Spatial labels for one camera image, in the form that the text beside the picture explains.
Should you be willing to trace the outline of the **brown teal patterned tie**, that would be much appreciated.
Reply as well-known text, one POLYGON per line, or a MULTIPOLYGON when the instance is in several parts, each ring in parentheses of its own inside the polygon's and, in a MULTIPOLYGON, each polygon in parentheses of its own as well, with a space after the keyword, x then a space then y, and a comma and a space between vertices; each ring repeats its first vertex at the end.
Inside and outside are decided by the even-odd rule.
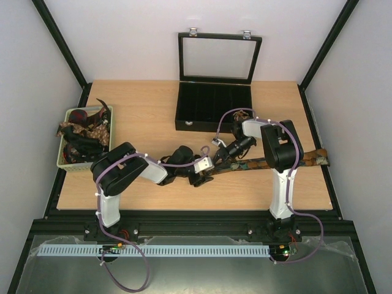
MULTIPOLYGON (((313 151, 305 152, 303 158, 299 161, 298 167, 313 167, 313 166, 330 166, 327 150, 315 149, 313 151)), ((228 157, 224 164, 213 167, 210 170, 202 171, 204 175, 213 176, 228 172, 241 172, 247 170, 266 170, 270 169, 264 157, 253 159, 236 159, 228 157)))

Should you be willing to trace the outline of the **green perforated plastic basket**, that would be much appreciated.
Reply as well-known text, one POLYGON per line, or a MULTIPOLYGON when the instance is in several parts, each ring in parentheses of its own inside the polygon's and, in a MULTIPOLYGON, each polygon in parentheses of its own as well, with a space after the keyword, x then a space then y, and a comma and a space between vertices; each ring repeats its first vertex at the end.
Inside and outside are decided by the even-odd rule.
POLYGON ((59 144, 57 166, 67 172, 87 170, 91 164, 113 149, 113 107, 105 102, 92 107, 66 111, 56 135, 59 144))

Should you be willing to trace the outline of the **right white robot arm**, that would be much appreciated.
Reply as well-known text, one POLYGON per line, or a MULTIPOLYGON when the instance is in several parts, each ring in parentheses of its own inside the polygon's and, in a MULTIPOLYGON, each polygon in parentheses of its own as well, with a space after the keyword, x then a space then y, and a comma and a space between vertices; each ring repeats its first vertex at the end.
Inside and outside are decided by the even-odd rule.
POLYGON ((219 147, 213 162, 225 162, 255 145, 261 139, 264 157, 273 172, 273 198, 269 207, 275 218, 267 225, 268 235, 275 240, 288 233, 288 225, 283 219, 294 214, 292 199, 295 176, 304 152, 291 120, 281 122, 270 119, 247 119, 237 123, 233 130, 236 140, 226 146, 219 135, 212 143, 219 147))

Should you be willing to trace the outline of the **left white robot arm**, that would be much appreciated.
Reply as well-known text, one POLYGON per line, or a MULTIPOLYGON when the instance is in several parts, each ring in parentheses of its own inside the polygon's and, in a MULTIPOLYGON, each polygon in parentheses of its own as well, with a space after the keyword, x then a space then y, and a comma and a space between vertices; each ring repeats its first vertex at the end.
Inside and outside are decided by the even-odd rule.
POLYGON ((208 156, 209 148, 202 148, 202 155, 194 154, 184 145, 170 156, 154 160, 146 153, 139 153, 125 142, 111 150, 91 165, 97 192, 97 218, 104 227, 119 222, 121 194, 137 179, 144 178, 159 186, 171 184, 177 177, 187 178, 191 186, 198 187, 211 181, 203 172, 214 167, 208 156))

